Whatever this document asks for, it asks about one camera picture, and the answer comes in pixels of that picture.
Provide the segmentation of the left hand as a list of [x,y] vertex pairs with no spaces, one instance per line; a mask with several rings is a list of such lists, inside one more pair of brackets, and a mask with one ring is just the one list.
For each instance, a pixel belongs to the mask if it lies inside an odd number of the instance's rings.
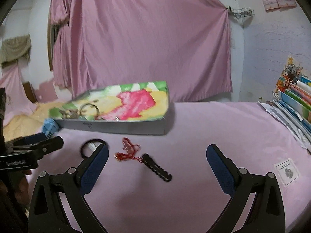
[[31,174],[29,169],[1,173],[1,201],[8,205],[11,211],[28,210],[31,198],[26,176]]

